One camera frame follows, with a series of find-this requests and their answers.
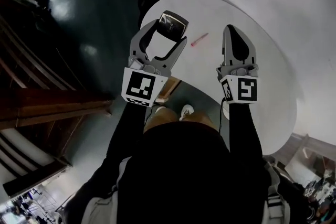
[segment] dark green floor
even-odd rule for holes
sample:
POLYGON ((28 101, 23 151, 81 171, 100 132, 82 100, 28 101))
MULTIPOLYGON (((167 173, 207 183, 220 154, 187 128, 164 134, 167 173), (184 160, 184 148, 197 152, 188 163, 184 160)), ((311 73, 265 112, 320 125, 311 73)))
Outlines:
MULTIPOLYGON (((138 31, 138 0, 50 0, 50 8, 55 21, 71 39, 71 46, 60 44, 59 50, 73 72, 87 89, 110 92, 116 98, 111 108, 113 116, 90 116, 70 145, 67 157, 75 166, 87 159, 84 156, 103 160, 125 106, 119 94, 130 40, 138 31)), ((187 103, 205 111, 219 126, 219 104, 186 83, 179 85, 166 105, 179 113, 187 103)), ((222 136, 228 142, 228 121, 224 116, 222 136)), ((85 166, 85 174, 96 166, 85 166)))

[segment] black cable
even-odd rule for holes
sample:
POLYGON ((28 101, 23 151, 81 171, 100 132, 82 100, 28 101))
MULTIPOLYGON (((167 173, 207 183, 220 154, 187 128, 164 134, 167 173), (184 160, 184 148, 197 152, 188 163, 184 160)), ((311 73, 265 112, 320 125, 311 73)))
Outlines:
POLYGON ((153 112, 153 107, 151 107, 151 112, 149 113, 149 115, 147 116, 146 120, 145 120, 145 125, 147 123, 147 120, 149 119, 149 117, 152 115, 153 112))
POLYGON ((222 102, 220 103, 221 110, 219 111, 219 134, 221 134, 221 129, 222 129, 222 114, 223 114, 223 104, 225 101, 225 97, 222 99, 222 102))

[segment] white tabletop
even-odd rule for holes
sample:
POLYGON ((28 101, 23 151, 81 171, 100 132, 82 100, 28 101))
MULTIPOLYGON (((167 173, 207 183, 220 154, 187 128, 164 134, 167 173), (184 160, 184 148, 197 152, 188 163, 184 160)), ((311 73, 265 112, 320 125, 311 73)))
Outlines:
MULTIPOLYGON (((218 103, 224 97, 216 68, 223 62, 223 30, 232 24, 242 30, 256 48, 260 83, 258 103, 250 105, 264 155, 279 150, 288 140, 296 122, 294 78, 274 41, 249 16, 222 0, 161 0, 146 14, 142 26, 170 10, 185 18, 188 43, 172 69, 172 76, 185 81, 218 103), (209 33, 195 47, 191 42, 209 33)), ((164 56, 174 42, 155 33, 147 54, 164 56)))

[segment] table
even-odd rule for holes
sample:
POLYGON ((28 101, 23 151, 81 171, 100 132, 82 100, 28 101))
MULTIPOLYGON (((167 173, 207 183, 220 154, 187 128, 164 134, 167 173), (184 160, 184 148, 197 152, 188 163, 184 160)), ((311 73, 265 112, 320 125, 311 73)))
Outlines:
MULTIPOLYGON (((146 14, 142 26, 158 19, 165 10, 185 18, 188 43, 172 69, 172 76, 198 88, 221 103, 224 92, 217 80, 216 68, 223 62, 223 30, 232 24, 242 30, 255 45, 260 83, 258 103, 251 114, 264 155, 279 150, 292 134, 296 116, 294 76, 277 45, 248 15, 222 0, 161 0, 146 14), (191 42, 209 35, 195 47, 191 42)), ((147 48, 149 58, 164 56, 174 42, 155 33, 147 48)), ((224 112, 229 118, 228 105, 224 112)))

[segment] gray floor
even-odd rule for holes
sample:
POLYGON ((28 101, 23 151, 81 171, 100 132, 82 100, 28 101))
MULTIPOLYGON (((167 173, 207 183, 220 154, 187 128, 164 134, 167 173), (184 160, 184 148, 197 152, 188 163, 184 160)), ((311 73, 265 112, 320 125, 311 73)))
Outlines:
MULTIPOLYGON (((130 40, 138 31, 137 2, 138 0, 50 0, 54 19, 73 41, 71 46, 64 47, 60 44, 59 50, 63 57, 87 89, 110 92, 116 98, 112 105, 113 116, 90 116, 67 152, 74 167, 86 169, 79 173, 82 176, 76 176, 83 182, 92 175, 99 160, 103 160, 125 106, 119 94, 130 40), (83 162, 89 162, 88 156, 95 159, 89 167, 82 165, 83 162)), ((187 103, 196 110, 205 111, 219 126, 219 104, 183 82, 166 105, 179 113, 187 103)), ((222 136, 228 142, 228 121, 224 116, 222 136)))

